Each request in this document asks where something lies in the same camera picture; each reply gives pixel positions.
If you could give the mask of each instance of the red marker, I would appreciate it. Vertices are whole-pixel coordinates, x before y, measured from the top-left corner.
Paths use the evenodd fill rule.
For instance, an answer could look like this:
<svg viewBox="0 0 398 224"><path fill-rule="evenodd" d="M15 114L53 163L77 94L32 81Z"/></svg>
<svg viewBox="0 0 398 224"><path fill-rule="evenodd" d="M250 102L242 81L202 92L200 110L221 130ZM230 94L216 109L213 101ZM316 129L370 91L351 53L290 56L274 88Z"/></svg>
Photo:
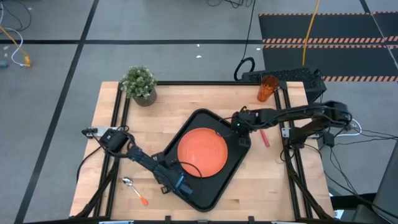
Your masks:
<svg viewBox="0 0 398 224"><path fill-rule="evenodd" d="M264 141L264 144L266 145L266 147L269 147L269 141L267 139L266 133L264 132L263 129L260 130L261 136L262 136L262 140Z"/></svg>

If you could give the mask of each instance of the spoon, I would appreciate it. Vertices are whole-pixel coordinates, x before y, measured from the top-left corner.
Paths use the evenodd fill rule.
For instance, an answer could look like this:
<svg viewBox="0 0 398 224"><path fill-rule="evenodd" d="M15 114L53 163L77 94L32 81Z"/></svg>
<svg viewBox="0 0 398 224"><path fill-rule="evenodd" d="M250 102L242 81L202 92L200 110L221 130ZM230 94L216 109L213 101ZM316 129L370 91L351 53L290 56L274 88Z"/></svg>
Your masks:
<svg viewBox="0 0 398 224"><path fill-rule="evenodd" d="M136 192L136 194L138 195L138 197L141 199L141 202L142 202L145 206L148 205L148 201L145 200L145 198L144 198L140 193L138 193L137 189L132 185L132 179L130 179L130 178L128 178L128 177L123 177L123 183L126 184L127 186L131 187L131 188Z"/></svg>

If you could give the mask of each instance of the orange plate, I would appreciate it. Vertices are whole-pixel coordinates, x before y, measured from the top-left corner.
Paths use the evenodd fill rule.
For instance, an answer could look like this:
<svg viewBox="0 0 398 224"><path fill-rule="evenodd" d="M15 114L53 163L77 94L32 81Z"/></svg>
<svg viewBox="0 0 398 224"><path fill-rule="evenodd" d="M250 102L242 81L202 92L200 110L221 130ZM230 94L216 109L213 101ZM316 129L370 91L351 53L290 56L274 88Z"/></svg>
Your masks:
<svg viewBox="0 0 398 224"><path fill-rule="evenodd" d="M178 160L196 166L202 177L218 173L225 165L228 148L223 137L209 128L196 128L185 134L178 144ZM189 164L181 164L189 174L200 177Z"/></svg>

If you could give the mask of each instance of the orange cup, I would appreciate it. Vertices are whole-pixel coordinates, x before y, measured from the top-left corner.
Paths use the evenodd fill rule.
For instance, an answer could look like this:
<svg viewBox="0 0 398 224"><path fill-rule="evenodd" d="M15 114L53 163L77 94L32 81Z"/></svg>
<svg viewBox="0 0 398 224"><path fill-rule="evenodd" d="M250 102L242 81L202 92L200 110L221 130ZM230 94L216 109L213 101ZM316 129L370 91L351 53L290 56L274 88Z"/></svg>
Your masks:
<svg viewBox="0 0 398 224"><path fill-rule="evenodd" d="M259 93L257 94L257 99L260 102L265 102L276 89L278 89L279 80L272 75L265 76L260 85Z"/></svg>

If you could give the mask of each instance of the wooden table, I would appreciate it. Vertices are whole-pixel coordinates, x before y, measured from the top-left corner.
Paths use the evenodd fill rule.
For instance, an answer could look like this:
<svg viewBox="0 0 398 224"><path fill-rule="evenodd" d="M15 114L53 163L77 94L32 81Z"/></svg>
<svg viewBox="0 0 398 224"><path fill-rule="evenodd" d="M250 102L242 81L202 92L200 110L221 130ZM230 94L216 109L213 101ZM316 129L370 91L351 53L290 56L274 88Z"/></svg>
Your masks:
<svg viewBox="0 0 398 224"><path fill-rule="evenodd" d="M117 92L117 82L103 82L92 126L109 126ZM288 82L292 107L307 104L301 82ZM270 97L265 103L257 101L258 86L214 86L214 85L159 85L158 98L154 105L143 108L131 100L127 125L136 137L138 146L149 155L163 151L186 119L199 108L208 108L221 117L229 117L242 106L248 109L273 108L275 99ZM280 92L282 108L285 105ZM123 101L119 109L120 124ZM310 120L295 122L300 127ZM279 159L282 141L279 126L265 130L270 148L266 148L260 132L251 134L252 146L239 166L232 181L216 207L205 213L196 211L174 194L163 195L161 185L157 184L152 173L138 163L128 159L121 161L118 173L113 211L114 220L164 220L171 215L172 220L247 220L254 216L261 220L294 220L288 176L285 164ZM306 144L317 147L316 140L309 139ZM85 156L98 147L95 140L89 140ZM303 168L309 191L317 202L331 216L333 209L328 187L323 173L319 153L306 147L301 150ZM92 197L98 187L103 152L88 159L80 172L75 198L70 214L78 213ZM141 204L132 189L122 184L124 176L131 177L134 185L148 200L147 207ZM302 194L297 188L300 213L305 217ZM103 195L101 214L104 214L108 193Z"/></svg>

